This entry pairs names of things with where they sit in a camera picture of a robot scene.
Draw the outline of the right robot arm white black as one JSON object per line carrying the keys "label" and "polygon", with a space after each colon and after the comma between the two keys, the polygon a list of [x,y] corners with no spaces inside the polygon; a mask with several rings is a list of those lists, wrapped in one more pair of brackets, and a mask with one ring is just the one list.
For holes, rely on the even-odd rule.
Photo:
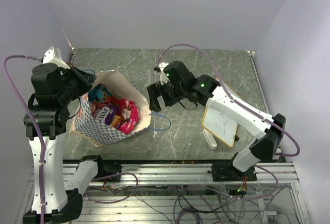
{"label": "right robot arm white black", "polygon": [[155,71],[160,73],[160,80],[147,87],[151,111],[161,111],[159,97],[163,98],[166,107],[188,99],[228,116],[254,136],[252,143],[233,156],[227,168],[232,180],[241,179],[256,163],[273,159],[285,131],[286,118],[283,115],[272,116],[253,108],[211,76],[195,77],[181,61],[161,63]]}

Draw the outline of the pink snack bag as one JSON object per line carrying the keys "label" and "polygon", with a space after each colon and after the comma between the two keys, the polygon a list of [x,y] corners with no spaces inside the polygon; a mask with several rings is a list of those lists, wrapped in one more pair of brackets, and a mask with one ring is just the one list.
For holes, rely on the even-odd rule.
{"label": "pink snack bag", "polygon": [[128,135],[132,132],[140,119],[139,110],[135,106],[135,102],[128,99],[119,99],[115,102],[115,105],[118,108],[116,115],[123,117],[123,121],[117,130]]}

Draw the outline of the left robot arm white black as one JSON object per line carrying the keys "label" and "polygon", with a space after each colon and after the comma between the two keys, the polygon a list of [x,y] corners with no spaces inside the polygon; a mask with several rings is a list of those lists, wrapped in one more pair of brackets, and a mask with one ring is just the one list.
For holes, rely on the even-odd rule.
{"label": "left robot arm white black", "polygon": [[43,63],[32,70],[34,93],[24,117],[26,136],[34,157],[34,199],[23,223],[65,223],[76,220],[83,195],[93,181],[105,176],[99,156],[83,159],[67,183],[63,178],[63,144],[68,105],[91,90],[96,75],[71,63],[65,67]]}

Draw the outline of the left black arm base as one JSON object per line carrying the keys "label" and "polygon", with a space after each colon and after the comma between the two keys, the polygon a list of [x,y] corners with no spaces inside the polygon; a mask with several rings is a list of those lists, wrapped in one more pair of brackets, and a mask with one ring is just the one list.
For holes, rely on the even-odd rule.
{"label": "left black arm base", "polygon": [[122,166],[117,161],[103,160],[100,155],[83,156],[79,162],[93,161],[97,163],[97,175],[93,178],[103,178],[108,175],[114,175],[122,172]]}

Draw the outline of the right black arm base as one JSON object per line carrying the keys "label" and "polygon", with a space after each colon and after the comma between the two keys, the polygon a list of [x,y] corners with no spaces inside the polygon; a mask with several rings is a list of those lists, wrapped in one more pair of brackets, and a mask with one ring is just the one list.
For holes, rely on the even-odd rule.
{"label": "right black arm base", "polygon": [[248,182],[257,180],[254,166],[251,166],[245,172],[241,172],[234,168],[229,161],[219,161],[212,164],[211,169],[207,172],[212,175],[214,182],[243,181],[244,178]]}

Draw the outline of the checkered paper bag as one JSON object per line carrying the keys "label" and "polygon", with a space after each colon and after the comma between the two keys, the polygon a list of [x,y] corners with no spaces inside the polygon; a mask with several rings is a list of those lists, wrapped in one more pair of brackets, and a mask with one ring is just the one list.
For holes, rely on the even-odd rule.
{"label": "checkered paper bag", "polygon": [[128,99],[135,102],[135,106],[139,110],[139,121],[135,128],[128,135],[120,132],[110,125],[96,121],[91,116],[88,91],[80,98],[80,106],[77,109],[77,115],[74,117],[70,133],[76,134],[87,139],[96,147],[111,145],[124,140],[138,132],[150,129],[151,117],[154,113],[149,108],[149,103],[144,95],[138,91],[121,73],[115,70],[102,71],[96,74],[97,78],[92,86],[96,87],[98,84],[105,86],[111,93],[104,104],[115,106],[115,102],[119,99]]}

